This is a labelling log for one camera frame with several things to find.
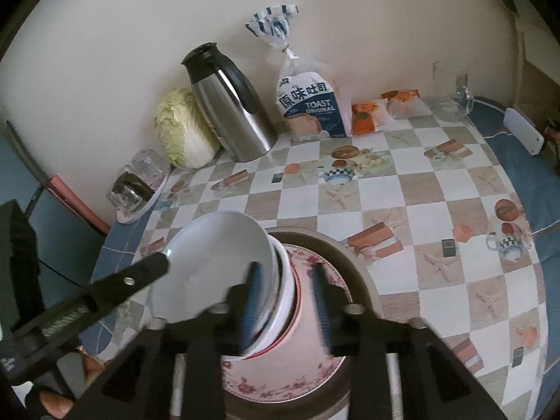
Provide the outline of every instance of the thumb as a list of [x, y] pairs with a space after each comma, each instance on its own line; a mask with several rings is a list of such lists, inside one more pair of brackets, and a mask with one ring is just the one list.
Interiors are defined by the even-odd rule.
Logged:
[[61, 397], [50, 391], [42, 391], [39, 394], [39, 399], [43, 407], [54, 418], [63, 418], [74, 405], [68, 398]]

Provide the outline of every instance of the snack packet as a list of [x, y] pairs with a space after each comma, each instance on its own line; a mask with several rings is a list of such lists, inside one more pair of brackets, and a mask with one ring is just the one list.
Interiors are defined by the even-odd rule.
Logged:
[[387, 110], [394, 118], [412, 118], [432, 115], [430, 108], [420, 99], [418, 90], [393, 90], [382, 93], [382, 98], [387, 98]]
[[288, 48], [288, 19], [298, 12], [296, 5], [271, 6], [245, 24], [253, 35], [286, 53], [276, 81], [276, 105], [294, 141], [352, 135], [350, 99], [338, 88], [332, 68], [299, 58]]
[[352, 104], [352, 134], [368, 134], [383, 130], [392, 119], [387, 111], [387, 99]]

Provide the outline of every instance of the hand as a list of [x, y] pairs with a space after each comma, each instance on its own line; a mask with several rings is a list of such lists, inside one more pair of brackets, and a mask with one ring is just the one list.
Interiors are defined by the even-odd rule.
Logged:
[[[82, 354], [83, 372], [86, 377], [86, 386], [90, 385], [93, 380], [102, 373], [105, 367], [111, 360], [107, 361], [105, 365], [97, 363], [96, 360]], [[72, 409], [74, 402], [68, 398], [61, 397], [51, 391], [42, 391], [39, 393], [39, 399], [43, 407], [54, 418], [64, 418], [64, 416]]]

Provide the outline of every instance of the glass mug handle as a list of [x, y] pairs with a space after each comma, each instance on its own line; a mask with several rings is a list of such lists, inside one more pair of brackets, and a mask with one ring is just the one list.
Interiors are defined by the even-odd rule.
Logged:
[[468, 115], [474, 107], [474, 95], [467, 87], [465, 87], [465, 96], [467, 97], [467, 107], [465, 109], [465, 115]]

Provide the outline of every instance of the thermos handle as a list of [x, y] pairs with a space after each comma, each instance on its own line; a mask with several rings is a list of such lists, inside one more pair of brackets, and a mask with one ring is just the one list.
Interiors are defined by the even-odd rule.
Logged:
[[255, 99], [255, 92], [247, 77], [227, 56], [220, 54], [214, 57], [213, 60], [215, 62], [216, 74], [221, 78], [219, 71], [222, 71], [223, 75], [230, 81], [241, 105], [247, 113], [257, 113], [259, 108]]

